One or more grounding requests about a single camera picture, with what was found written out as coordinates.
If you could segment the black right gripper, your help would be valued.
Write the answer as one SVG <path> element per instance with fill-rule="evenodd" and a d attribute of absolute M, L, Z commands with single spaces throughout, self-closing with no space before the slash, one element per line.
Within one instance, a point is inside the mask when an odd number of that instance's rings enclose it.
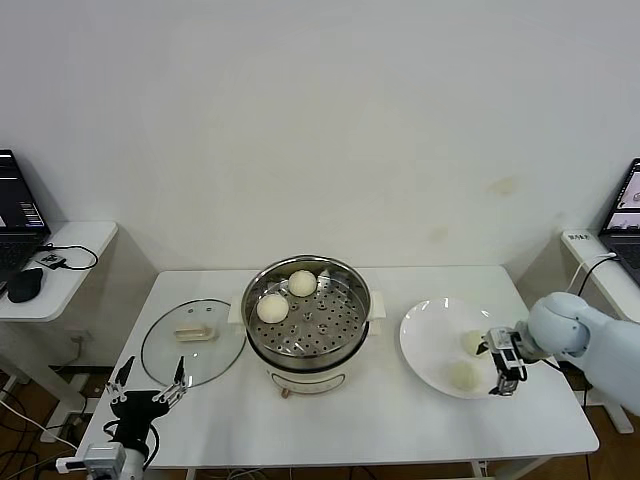
<path fill-rule="evenodd" d="M 487 333 L 487 340 L 478 345 L 475 356 L 482 357 L 491 352 L 498 372 L 496 386 L 489 394 L 493 396 L 512 396 L 519 382 L 528 378 L 526 366 L 516 344 L 518 334 L 507 327 L 492 328 Z"/>

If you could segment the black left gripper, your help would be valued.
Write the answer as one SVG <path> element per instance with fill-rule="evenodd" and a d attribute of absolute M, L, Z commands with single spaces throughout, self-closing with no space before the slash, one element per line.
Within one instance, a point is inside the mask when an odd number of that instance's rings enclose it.
<path fill-rule="evenodd" d="M 132 355 L 118 369 L 115 377 L 106 384 L 111 397 L 110 407 L 116 417 L 115 442 L 122 445 L 145 445 L 149 434 L 159 442 L 154 421 L 168 414 L 170 404 L 177 404 L 187 393 L 188 385 L 181 356 L 173 382 L 161 391 L 129 391 L 125 386 L 135 363 Z"/>

